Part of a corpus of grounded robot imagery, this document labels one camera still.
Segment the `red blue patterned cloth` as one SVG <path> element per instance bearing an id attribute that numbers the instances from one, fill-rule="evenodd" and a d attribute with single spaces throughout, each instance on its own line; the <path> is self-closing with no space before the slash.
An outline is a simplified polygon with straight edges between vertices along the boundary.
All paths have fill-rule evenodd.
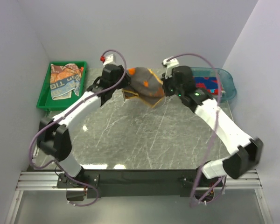
<path id="1" fill-rule="evenodd" d="M 221 86 L 222 93 L 224 92 L 222 84 L 216 77 L 194 77 L 194 81 L 197 88 L 204 88 L 213 96 L 217 96 L 219 93 L 218 84 Z"/>

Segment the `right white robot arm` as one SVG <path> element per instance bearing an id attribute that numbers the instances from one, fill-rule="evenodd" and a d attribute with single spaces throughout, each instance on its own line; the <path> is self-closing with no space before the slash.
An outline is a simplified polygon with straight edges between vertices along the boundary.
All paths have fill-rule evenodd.
<path id="1" fill-rule="evenodd" d="M 196 174 L 200 186 L 207 186 L 213 178 L 224 175 L 238 179 L 259 164 L 263 141 L 242 131 L 222 111 L 207 89 L 196 86 L 189 66 L 167 68 L 162 81 L 165 95 L 177 95 L 183 105 L 216 133 L 229 153 L 228 157 L 209 161 L 202 166 L 202 171 Z"/>

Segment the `orange yellow cloth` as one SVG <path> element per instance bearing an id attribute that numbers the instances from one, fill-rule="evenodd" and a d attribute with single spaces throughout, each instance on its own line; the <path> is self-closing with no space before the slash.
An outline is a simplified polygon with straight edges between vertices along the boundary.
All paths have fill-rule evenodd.
<path id="1" fill-rule="evenodd" d="M 136 67 L 127 70 L 130 84 L 122 89 L 124 100 L 140 99 L 154 108 L 165 97 L 163 82 L 149 68 Z"/>

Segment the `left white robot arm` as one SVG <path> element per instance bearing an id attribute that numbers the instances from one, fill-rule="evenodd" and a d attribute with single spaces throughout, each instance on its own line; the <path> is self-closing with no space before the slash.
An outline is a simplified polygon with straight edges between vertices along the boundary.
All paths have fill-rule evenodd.
<path id="1" fill-rule="evenodd" d="M 68 182 L 78 188 L 86 181 L 84 168 L 72 154 L 71 130 L 111 99 L 117 89 L 130 84 L 130 78 L 121 65 L 107 64 L 101 76 L 87 88 L 81 98 L 60 114 L 40 121 L 37 146 L 47 155 L 51 155 L 68 176 Z"/>

